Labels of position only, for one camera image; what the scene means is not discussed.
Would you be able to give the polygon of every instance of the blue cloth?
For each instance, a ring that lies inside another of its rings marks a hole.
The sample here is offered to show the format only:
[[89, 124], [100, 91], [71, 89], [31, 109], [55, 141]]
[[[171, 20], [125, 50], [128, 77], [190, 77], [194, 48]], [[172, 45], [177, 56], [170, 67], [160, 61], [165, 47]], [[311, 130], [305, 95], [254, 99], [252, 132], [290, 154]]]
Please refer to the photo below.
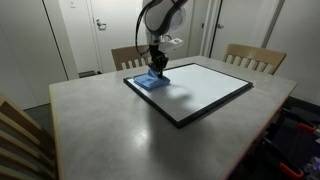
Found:
[[148, 91], [170, 83], [170, 79], [165, 76], [158, 78], [157, 74], [152, 69], [149, 69], [148, 74], [137, 76], [133, 78], [133, 80], [134, 83]]

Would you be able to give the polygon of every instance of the gray table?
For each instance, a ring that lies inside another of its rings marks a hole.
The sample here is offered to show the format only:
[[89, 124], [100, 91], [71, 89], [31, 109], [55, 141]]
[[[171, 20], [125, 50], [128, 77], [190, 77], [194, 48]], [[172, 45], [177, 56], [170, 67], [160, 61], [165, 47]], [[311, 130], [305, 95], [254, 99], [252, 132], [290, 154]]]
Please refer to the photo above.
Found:
[[177, 129], [123, 78], [147, 67], [50, 86], [61, 179], [224, 179], [269, 124], [296, 82], [205, 57], [200, 65], [254, 83], [221, 108]]

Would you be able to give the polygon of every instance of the door handle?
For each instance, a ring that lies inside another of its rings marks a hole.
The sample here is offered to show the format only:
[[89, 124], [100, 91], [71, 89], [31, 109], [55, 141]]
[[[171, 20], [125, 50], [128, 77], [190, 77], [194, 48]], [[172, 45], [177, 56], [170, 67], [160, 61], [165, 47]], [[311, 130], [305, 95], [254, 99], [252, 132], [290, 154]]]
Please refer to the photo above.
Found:
[[222, 25], [219, 23], [219, 24], [217, 24], [217, 28], [218, 28], [218, 29], [223, 29], [224, 26], [222, 26]]
[[104, 31], [104, 30], [107, 29], [107, 24], [106, 23], [101, 23], [100, 19], [97, 19], [97, 26], [98, 26], [98, 29], [100, 31]]

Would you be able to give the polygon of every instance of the chair backrest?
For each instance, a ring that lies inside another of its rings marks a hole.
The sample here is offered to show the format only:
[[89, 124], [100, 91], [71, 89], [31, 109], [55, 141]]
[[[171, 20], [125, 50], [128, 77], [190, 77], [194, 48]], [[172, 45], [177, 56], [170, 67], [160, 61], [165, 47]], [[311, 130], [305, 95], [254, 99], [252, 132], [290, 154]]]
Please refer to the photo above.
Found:
[[[144, 52], [148, 48], [148, 45], [138, 46], [140, 52]], [[150, 57], [150, 54], [146, 53], [141, 56], [137, 52], [135, 46], [112, 49], [111, 52], [117, 71], [123, 70], [122, 63], [125, 64], [127, 69], [130, 69], [131, 67], [129, 62], [131, 62], [133, 68], [146, 65], [150, 62], [150, 60], [148, 59], [148, 57]]]
[[58, 179], [53, 137], [0, 94], [0, 179]]
[[229, 55], [231, 56], [231, 64], [233, 64], [236, 60], [236, 57], [238, 57], [238, 66], [242, 65], [242, 63], [245, 63], [244, 67], [248, 68], [249, 64], [251, 62], [254, 62], [252, 69], [258, 70], [260, 72], [264, 72], [266, 70], [266, 67], [268, 65], [271, 65], [272, 67], [269, 70], [268, 74], [272, 75], [276, 72], [276, 70], [279, 68], [280, 64], [286, 57], [285, 53], [240, 44], [228, 45], [223, 58], [224, 62], [227, 62]]

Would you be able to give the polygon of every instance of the whiteboard with black frame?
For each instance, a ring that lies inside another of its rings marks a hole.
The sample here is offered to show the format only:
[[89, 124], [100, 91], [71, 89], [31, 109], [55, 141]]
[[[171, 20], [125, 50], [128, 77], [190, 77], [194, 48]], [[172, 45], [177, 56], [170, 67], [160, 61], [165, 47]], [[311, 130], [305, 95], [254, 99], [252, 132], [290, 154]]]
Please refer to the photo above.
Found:
[[135, 84], [134, 77], [125, 78], [124, 82], [178, 128], [253, 86], [195, 63], [166, 69], [163, 74], [170, 84], [151, 91]]

